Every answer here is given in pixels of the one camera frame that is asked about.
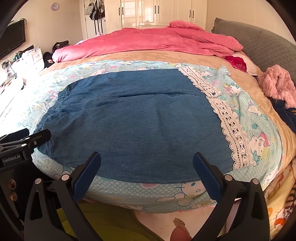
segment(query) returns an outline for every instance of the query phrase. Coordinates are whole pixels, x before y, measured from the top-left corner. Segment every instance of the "metal screw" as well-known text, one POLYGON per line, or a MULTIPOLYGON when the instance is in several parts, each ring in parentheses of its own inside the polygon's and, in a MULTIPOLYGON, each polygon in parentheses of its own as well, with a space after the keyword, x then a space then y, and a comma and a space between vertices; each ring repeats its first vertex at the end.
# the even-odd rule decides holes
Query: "metal screw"
POLYGON ((39 184, 41 182, 41 178, 37 178, 36 180, 35 180, 35 184, 39 184))
POLYGON ((10 195, 9 195, 9 197, 10 197, 10 199, 12 200, 12 201, 16 201, 17 200, 17 194, 15 193, 15 192, 12 192, 10 195))
POLYGON ((253 180, 252 180, 252 182, 254 183, 254 184, 259 184, 259 181, 258 181, 258 179, 256 179, 256 178, 254 178, 253 180))
POLYGON ((10 179, 8 181, 8 187, 9 187, 10 190, 15 190, 16 187, 17 187, 17 184, 16 184, 15 180, 10 179))
POLYGON ((62 175, 62 180, 67 181, 69 179, 69 177, 70 176, 68 174, 62 175))
POLYGON ((231 181, 232 180, 232 176, 230 176, 230 175, 225 175, 224 178, 225 178, 226 181, 231 181))

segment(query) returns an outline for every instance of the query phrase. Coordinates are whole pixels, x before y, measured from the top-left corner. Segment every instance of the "light blue patterned bedding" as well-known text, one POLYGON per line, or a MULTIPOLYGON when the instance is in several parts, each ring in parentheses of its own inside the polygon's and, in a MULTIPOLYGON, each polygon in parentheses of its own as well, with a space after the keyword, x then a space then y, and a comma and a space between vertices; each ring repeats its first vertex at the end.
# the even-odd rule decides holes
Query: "light blue patterned bedding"
MULTIPOLYGON (((79 79, 108 72, 173 68, 193 69, 195 75, 219 93, 212 100, 223 100, 246 133, 246 149, 249 152, 245 159, 249 158, 249 162, 234 162, 234 170, 230 174, 242 181, 257 178, 262 186, 266 186, 267 176, 275 175, 281 166, 282 145, 279 133, 274 123, 257 107, 249 94, 231 79, 231 73, 223 66, 215 70, 185 63, 100 61, 53 71, 41 76, 34 85, 26 86, 7 108, 6 113, 0 116, 0 136, 22 128, 28 128, 32 133, 42 116, 56 102, 58 93, 79 79)), ((198 87, 198 84, 192 79, 191 81, 198 87)), ((53 178, 59 178, 73 170, 37 150, 33 154, 33 161, 41 171, 53 178)), ((214 204, 200 181, 142 184, 99 176, 95 177, 87 198, 152 213, 188 210, 214 204)))

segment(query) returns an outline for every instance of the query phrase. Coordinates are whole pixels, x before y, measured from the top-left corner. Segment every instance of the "blue denim garment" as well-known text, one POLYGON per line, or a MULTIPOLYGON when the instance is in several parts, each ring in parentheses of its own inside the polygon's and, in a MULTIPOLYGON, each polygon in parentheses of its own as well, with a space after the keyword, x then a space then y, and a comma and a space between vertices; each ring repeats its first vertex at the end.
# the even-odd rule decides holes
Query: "blue denim garment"
POLYGON ((199 180, 201 152, 223 173, 233 169, 229 142, 205 94, 177 69, 125 71, 68 85, 36 131, 51 141, 39 151, 62 165, 102 156, 101 177, 134 183, 199 180))

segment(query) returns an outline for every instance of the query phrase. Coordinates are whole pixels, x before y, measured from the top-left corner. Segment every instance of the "tan blanket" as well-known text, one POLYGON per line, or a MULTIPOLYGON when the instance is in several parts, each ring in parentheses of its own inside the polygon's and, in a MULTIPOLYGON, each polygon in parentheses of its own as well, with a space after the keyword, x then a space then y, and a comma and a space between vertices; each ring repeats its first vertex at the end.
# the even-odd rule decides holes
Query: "tan blanket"
POLYGON ((169 63, 189 63, 209 66, 215 69, 222 65, 226 66, 231 73, 231 78, 256 102, 258 107, 276 124, 284 148, 284 156, 279 173, 281 173, 296 155, 296 135, 290 128, 281 120, 279 115, 273 109, 271 102, 264 96, 260 89, 257 80, 240 70, 234 69, 231 64, 223 58, 215 56, 193 55, 180 52, 157 51, 157 50, 142 50, 129 51, 107 54, 103 56, 95 56, 83 58, 75 61, 56 63, 45 69, 41 74, 48 73, 53 70, 63 69, 70 66, 101 60, 141 60, 141 61, 163 61, 169 63))

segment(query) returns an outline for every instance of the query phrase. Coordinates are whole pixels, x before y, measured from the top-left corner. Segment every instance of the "white tile floor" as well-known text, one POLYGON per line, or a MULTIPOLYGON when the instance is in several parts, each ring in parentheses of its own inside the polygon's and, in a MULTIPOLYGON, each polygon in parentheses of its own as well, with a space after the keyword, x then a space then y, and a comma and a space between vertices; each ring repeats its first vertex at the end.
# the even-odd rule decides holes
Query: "white tile floor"
POLYGON ((169 241, 171 233, 175 228, 173 223, 175 218, 179 218, 185 223, 186 228, 193 237, 203 226, 213 209, 214 207, 204 207, 188 212, 175 213, 144 213, 136 211, 136 216, 143 225, 165 241, 169 241))

